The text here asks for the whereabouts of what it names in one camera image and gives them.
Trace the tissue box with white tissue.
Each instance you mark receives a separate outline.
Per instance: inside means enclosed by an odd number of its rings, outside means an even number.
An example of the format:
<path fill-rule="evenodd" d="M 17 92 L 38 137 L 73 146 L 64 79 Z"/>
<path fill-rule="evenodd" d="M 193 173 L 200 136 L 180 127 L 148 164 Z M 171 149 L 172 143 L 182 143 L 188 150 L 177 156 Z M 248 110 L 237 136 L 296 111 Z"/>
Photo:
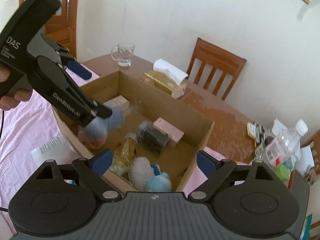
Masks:
<path fill-rule="evenodd" d="M 143 81 L 178 99 L 184 96 L 188 74 L 168 63 L 157 59 L 153 70 L 144 73 Z"/>

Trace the blue white knitted sock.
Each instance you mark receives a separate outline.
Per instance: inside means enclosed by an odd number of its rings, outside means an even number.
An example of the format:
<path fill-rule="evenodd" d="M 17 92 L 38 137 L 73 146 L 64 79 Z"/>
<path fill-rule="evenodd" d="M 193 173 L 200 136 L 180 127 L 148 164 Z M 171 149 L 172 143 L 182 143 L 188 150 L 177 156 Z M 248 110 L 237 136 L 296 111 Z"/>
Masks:
<path fill-rule="evenodd" d="M 96 117 L 85 128 L 82 133 L 89 142 L 102 141 L 107 139 L 108 134 L 121 126 L 124 123 L 122 112 L 117 109 L 112 109 L 112 114 L 108 118 Z"/>

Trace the clear jar of black clips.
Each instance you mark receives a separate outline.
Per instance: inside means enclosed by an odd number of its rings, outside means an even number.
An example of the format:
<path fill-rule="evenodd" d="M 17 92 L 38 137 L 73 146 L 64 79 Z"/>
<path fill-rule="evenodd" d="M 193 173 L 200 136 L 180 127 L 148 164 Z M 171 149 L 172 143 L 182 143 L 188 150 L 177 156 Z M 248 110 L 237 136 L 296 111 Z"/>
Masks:
<path fill-rule="evenodd" d="M 164 148 L 170 142 L 169 136 L 161 132 L 153 123 L 143 121 L 136 131 L 139 141 L 141 141 L 149 150 L 161 154 Z"/>

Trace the pink small carton box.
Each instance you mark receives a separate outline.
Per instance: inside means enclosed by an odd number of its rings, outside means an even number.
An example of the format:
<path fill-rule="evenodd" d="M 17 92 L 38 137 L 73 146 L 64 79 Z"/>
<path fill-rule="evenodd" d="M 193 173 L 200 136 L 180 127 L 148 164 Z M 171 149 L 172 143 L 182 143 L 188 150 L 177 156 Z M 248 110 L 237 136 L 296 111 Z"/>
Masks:
<path fill-rule="evenodd" d="M 154 121 L 153 126 L 169 137 L 171 147 L 175 147 L 184 136 L 183 131 L 167 122 L 163 118 L 158 118 L 156 121 Z"/>

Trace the beige small carton box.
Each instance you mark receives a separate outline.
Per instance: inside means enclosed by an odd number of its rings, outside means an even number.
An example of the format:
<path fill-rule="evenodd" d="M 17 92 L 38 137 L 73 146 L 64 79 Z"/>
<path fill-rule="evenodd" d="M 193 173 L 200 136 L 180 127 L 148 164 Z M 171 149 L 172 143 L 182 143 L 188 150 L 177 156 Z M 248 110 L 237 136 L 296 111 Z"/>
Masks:
<path fill-rule="evenodd" d="M 115 98 L 112 98 L 104 102 L 103 105 L 110 108 L 116 108 L 119 111 L 124 111 L 129 108 L 130 102 L 126 98 L 124 98 L 122 95 L 119 95 L 119 96 L 116 96 Z"/>

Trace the light blue plush toy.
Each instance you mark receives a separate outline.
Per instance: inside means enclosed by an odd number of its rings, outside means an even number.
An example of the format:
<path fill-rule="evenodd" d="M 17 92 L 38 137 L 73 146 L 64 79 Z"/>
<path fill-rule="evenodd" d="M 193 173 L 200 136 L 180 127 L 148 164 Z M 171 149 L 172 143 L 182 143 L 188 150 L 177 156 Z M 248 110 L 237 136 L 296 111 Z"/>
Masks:
<path fill-rule="evenodd" d="M 144 191 L 145 192 L 171 192 L 172 183 L 169 175 L 166 172 L 161 172 L 158 165 L 151 165 L 154 176 L 147 180 Z"/>

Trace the pink cloth table cover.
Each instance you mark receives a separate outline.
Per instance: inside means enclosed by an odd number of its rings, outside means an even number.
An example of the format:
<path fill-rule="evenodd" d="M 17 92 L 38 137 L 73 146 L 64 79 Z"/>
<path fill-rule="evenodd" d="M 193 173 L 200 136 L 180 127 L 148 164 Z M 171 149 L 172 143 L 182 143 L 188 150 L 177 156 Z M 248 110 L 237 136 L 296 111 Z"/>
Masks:
<path fill-rule="evenodd" d="M 27 102 L 5 112 L 1 136 L 1 207 L 37 169 L 31 151 L 60 134 L 52 106 L 33 92 Z"/>

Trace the clear glass mug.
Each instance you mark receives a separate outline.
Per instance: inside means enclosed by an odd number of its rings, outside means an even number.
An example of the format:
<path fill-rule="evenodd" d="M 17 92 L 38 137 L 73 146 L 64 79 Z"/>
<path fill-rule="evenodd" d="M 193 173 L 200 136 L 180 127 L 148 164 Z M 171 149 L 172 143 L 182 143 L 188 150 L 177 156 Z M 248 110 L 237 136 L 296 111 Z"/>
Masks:
<path fill-rule="evenodd" d="M 130 67 L 135 47 L 135 44 L 131 42 L 120 42 L 111 48 L 111 57 L 117 62 L 118 66 Z"/>

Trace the white sock blue stripe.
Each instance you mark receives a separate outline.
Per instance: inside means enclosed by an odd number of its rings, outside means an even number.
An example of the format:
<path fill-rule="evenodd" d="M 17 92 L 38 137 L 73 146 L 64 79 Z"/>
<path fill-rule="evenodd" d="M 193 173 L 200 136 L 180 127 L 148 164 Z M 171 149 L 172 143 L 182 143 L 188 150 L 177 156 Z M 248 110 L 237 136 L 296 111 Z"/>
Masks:
<path fill-rule="evenodd" d="M 144 191 L 146 182 L 154 176 L 154 170 L 146 157 L 136 158 L 129 169 L 129 180 L 139 191 Z"/>

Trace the clear plastic water bottle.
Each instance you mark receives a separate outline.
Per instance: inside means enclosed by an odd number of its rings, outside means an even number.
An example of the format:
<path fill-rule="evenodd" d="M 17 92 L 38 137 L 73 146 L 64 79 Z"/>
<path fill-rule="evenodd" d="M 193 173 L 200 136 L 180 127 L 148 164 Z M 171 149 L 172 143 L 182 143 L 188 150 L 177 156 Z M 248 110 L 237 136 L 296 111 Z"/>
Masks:
<path fill-rule="evenodd" d="M 308 126 L 302 119 L 291 128 L 275 119 L 271 132 L 263 136 L 256 148 L 254 159 L 263 161 L 273 170 L 281 164 L 292 170 L 301 158 L 300 141 L 307 132 Z"/>

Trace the wooden chair behind table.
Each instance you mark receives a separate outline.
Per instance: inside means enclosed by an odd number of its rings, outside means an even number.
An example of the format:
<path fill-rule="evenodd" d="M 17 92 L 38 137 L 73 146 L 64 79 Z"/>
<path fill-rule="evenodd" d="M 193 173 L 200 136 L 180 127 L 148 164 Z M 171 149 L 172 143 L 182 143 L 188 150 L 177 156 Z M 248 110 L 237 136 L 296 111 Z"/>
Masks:
<path fill-rule="evenodd" d="M 236 80 L 238 79 L 241 71 L 243 70 L 247 60 L 239 57 L 231 52 L 224 50 L 214 44 L 211 44 L 201 38 L 198 38 L 195 44 L 195 48 L 187 69 L 187 74 L 191 74 L 193 66 L 196 60 L 201 61 L 199 70 L 193 81 L 194 84 L 198 85 L 202 77 L 205 66 L 208 64 L 212 67 L 210 74 L 208 75 L 206 82 L 204 83 L 203 89 L 207 90 L 212 82 L 212 79 L 217 70 L 220 70 L 222 74 L 215 85 L 212 92 L 213 95 L 217 95 L 225 78 L 230 75 L 232 77 L 230 84 L 226 88 L 222 95 L 222 100 L 225 100 L 233 88 Z"/>

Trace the brown cardboard box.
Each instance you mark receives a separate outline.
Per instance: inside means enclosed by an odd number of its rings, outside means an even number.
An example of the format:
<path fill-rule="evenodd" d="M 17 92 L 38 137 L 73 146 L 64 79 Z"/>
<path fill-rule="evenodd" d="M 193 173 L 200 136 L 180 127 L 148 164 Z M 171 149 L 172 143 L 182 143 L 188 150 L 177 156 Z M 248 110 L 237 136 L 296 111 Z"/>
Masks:
<path fill-rule="evenodd" d="M 144 81 L 117 71 L 100 77 L 82 87 L 87 96 L 103 103 L 118 95 L 130 102 L 123 126 L 110 133 L 101 149 L 90 151 L 78 139 L 78 126 L 69 117 L 54 108 L 53 113 L 61 134 L 82 157 L 91 158 L 106 148 L 114 150 L 129 132 L 134 132 L 145 120 L 154 122 L 162 118 L 184 132 L 183 138 L 174 146 L 166 146 L 154 153 L 143 144 L 137 155 L 158 164 L 161 171 L 169 174 L 173 191 L 183 191 L 196 166 L 196 154 L 204 149 L 214 127 L 210 118 L 200 114 L 181 100 L 176 100 Z"/>

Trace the white green medical bottle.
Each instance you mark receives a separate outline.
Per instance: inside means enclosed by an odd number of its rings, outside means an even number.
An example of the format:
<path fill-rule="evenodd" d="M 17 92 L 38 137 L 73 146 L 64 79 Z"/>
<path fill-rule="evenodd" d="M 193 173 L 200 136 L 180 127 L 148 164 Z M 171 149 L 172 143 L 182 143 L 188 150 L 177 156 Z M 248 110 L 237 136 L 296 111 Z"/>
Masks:
<path fill-rule="evenodd" d="M 64 165 L 70 164 L 74 159 L 79 158 L 77 152 L 62 134 L 33 149 L 31 156 L 37 167 L 40 167 L 49 159 L 55 160 L 58 165 Z"/>

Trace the wooden chair at right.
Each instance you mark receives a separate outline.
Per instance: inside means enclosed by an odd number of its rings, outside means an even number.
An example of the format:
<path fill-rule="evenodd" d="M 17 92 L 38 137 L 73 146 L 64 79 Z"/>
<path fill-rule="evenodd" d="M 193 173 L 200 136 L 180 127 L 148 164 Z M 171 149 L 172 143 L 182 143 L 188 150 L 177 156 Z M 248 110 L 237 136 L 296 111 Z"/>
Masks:
<path fill-rule="evenodd" d="M 315 162 L 313 170 L 315 171 L 316 175 L 319 175 L 320 129 L 317 132 L 315 132 L 306 142 L 304 142 L 302 146 L 310 146 L 313 161 Z"/>

